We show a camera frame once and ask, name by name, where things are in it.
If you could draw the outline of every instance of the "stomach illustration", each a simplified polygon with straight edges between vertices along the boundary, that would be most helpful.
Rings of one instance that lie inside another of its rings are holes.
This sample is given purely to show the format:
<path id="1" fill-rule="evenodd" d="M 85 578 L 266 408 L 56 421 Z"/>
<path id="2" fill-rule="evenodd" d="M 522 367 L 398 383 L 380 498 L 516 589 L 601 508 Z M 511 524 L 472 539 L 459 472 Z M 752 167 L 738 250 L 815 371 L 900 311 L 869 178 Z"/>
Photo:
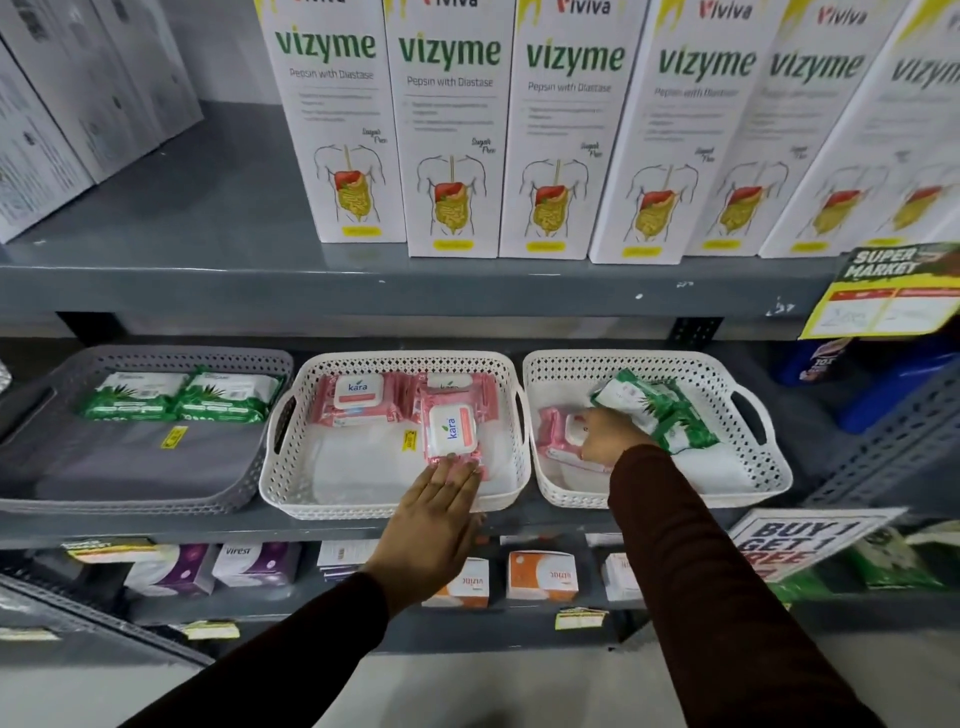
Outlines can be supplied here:
<path id="1" fill-rule="evenodd" d="M 853 209 L 863 199 L 858 189 L 845 189 L 831 194 L 817 216 L 813 218 L 813 229 L 818 235 L 824 235 L 839 228 L 850 216 Z"/>
<path id="2" fill-rule="evenodd" d="M 357 170 L 334 172 L 333 183 L 337 188 L 340 207 L 347 212 L 352 212 L 357 218 L 370 214 L 373 200 L 370 196 L 370 188 L 367 186 L 367 178 L 362 172 Z"/>
<path id="3" fill-rule="evenodd" d="M 538 189 L 534 197 L 534 223 L 544 232 L 558 231 L 566 221 L 569 199 L 569 190 L 562 184 Z"/>
<path id="4" fill-rule="evenodd" d="M 941 185 L 921 187 L 907 198 L 894 215 L 894 230 L 899 231 L 920 220 L 944 191 Z"/>
<path id="5" fill-rule="evenodd" d="M 647 192 L 640 200 L 640 210 L 636 214 L 634 227 L 648 240 L 656 237 L 670 222 L 670 213 L 676 203 L 677 193 L 672 189 Z"/>
<path id="6" fill-rule="evenodd" d="M 763 187 L 737 187 L 720 213 L 720 225 L 726 234 L 740 230 L 754 219 L 756 208 L 763 197 Z"/>
<path id="7" fill-rule="evenodd" d="M 469 220 L 467 186 L 462 182 L 443 182 L 433 188 L 434 214 L 438 222 L 453 232 L 464 228 Z"/>

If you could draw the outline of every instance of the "yellow price label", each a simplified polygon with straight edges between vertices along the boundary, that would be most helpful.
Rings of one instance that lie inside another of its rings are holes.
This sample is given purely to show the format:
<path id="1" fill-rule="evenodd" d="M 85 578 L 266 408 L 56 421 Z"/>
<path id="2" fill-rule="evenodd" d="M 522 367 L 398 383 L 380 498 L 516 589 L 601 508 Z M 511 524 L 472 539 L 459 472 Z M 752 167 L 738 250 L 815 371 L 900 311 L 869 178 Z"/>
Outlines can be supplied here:
<path id="1" fill-rule="evenodd" d="M 186 434 L 187 425 L 177 425 L 172 427 L 170 432 L 167 433 L 167 436 L 163 438 L 163 442 L 160 443 L 160 449 L 173 449 L 180 444 L 180 440 L 183 439 L 183 435 Z"/>
<path id="2" fill-rule="evenodd" d="M 400 452 L 406 452 L 408 449 L 417 449 L 417 431 L 414 429 L 408 429 L 403 433 L 403 447 Z"/>

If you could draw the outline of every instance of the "white product box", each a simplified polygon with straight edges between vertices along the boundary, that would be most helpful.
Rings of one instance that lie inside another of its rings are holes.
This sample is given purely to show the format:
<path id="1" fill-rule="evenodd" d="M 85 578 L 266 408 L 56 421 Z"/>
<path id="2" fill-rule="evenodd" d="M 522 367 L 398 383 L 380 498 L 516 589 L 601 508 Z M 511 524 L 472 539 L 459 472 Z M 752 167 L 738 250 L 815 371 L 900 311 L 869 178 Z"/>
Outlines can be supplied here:
<path id="1" fill-rule="evenodd" d="M 756 255 L 908 0 L 792 4 L 688 255 Z"/>
<path id="2" fill-rule="evenodd" d="M 785 7 L 651 2 L 590 260 L 680 262 Z"/>
<path id="3" fill-rule="evenodd" d="M 570 601 L 577 595 L 577 562 L 559 551 L 514 551 L 507 564 L 508 599 Z"/>
<path id="4" fill-rule="evenodd" d="M 0 3 L 0 35 L 95 182 L 159 144 L 89 0 Z"/>
<path id="5" fill-rule="evenodd" d="M 470 607 L 482 609 L 490 601 L 490 562 L 467 559 L 453 581 L 424 601 L 424 607 Z"/>
<path id="6" fill-rule="evenodd" d="M 0 42 L 0 243 L 92 182 L 23 72 Z"/>
<path id="7" fill-rule="evenodd" d="M 317 235 L 404 241 L 380 0 L 257 7 Z"/>
<path id="8" fill-rule="evenodd" d="M 204 118 L 158 0 L 91 0 L 160 141 Z"/>
<path id="9" fill-rule="evenodd" d="M 496 257 L 514 0 L 384 5 L 410 255 Z"/>
<path id="10" fill-rule="evenodd" d="M 960 110 L 959 12 L 960 0 L 910 3 L 760 255 L 838 255 L 882 237 L 898 214 L 889 191 Z"/>
<path id="11" fill-rule="evenodd" d="M 501 256 L 587 256 L 646 9 L 517 5 Z"/>

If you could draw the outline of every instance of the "gray shelf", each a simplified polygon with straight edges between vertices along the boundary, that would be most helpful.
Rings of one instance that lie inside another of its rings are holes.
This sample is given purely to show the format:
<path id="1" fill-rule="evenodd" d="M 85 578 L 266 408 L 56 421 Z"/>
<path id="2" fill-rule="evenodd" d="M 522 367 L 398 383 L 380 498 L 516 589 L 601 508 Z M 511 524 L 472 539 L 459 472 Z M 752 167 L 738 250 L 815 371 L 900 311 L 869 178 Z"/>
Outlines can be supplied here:
<path id="1" fill-rule="evenodd" d="M 410 259 L 404 245 L 321 245 L 281 107 L 204 112 L 203 124 L 0 246 L 0 310 L 801 317 L 840 266 Z"/>

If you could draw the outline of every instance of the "floor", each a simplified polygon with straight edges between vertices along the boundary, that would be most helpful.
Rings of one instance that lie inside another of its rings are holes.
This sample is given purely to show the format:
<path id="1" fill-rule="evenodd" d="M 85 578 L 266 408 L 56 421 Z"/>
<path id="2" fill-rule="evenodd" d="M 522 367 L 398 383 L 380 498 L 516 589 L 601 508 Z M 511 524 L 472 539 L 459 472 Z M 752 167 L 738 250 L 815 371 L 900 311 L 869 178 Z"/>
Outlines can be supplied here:
<path id="1" fill-rule="evenodd" d="M 889 728 L 956 725 L 960 634 L 832 637 L 821 647 Z M 181 667 L 3 669 L 0 715 L 5 728 L 109 728 L 190 674 Z M 680 728 L 684 722 L 660 651 L 647 645 L 634 654 L 371 657 L 318 725 Z"/>

